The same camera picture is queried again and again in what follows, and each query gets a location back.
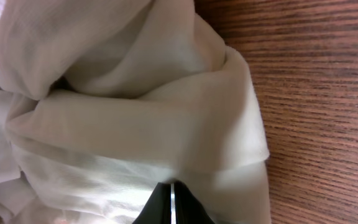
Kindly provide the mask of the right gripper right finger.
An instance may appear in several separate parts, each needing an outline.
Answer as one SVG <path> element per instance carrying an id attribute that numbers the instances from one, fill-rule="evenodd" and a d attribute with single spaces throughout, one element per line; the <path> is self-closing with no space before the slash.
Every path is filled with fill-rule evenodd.
<path id="1" fill-rule="evenodd" d="M 177 224 L 215 224 L 183 182 L 176 181 L 173 186 Z"/>

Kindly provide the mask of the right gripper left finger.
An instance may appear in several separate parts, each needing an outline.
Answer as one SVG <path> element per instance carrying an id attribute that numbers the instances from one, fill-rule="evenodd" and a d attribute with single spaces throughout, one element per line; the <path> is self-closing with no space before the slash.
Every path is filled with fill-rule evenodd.
<path id="1" fill-rule="evenodd" d="M 171 224 L 171 186 L 158 183 L 132 224 Z"/>

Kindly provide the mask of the white t-shirt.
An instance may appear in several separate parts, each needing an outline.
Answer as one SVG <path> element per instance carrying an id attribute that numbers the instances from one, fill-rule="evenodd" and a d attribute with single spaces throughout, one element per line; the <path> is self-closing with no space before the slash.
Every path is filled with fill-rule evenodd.
<path id="1" fill-rule="evenodd" d="M 270 223 L 250 70 L 193 1 L 0 1 L 0 223 L 133 223 L 183 182 Z"/>

